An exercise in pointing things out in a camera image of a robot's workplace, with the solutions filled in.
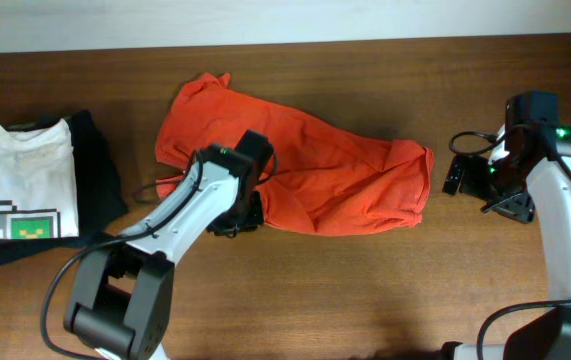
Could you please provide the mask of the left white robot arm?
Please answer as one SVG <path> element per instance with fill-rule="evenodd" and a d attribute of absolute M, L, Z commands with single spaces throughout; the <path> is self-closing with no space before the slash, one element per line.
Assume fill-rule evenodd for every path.
<path fill-rule="evenodd" d="M 164 359 L 177 265 L 203 232 L 234 237 L 261 225 L 256 190 L 273 156 L 241 141 L 194 152 L 185 177 L 145 219 L 89 246 L 77 269 L 64 329 L 101 359 Z"/>

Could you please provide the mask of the orange red t-shirt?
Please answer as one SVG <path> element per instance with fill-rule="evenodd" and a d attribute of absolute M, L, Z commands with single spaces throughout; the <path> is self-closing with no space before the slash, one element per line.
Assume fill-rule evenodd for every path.
<path fill-rule="evenodd" d="M 236 92 L 231 76 L 204 73 L 178 92 L 155 144 L 158 162 L 187 165 L 210 144 L 233 147 L 252 130 L 274 148 L 258 186 L 267 225 L 319 236 L 414 227 L 430 194 L 432 151 L 333 127 L 292 107 Z"/>

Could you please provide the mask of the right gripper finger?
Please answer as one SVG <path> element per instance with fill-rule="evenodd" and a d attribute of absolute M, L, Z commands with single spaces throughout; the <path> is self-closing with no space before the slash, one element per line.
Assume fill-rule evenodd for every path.
<path fill-rule="evenodd" d="M 496 212 L 519 223 L 532 223 L 535 217 L 535 205 L 527 192 L 514 193 L 488 202 L 480 211 L 482 213 Z"/>
<path fill-rule="evenodd" d="M 463 155 L 455 155 L 447 172 L 442 192 L 448 195 L 455 195 L 461 185 L 464 172 L 465 157 Z"/>

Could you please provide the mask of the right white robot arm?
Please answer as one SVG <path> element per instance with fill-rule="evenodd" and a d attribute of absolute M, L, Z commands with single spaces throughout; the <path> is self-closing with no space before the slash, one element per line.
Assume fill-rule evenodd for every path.
<path fill-rule="evenodd" d="M 513 125 L 488 146 L 456 150 L 445 192 L 468 193 L 522 223 L 537 219 L 548 300 L 490 315 L 475 343 L 443 346 L 446 359 L 571 359 L 571 127 Z"/>

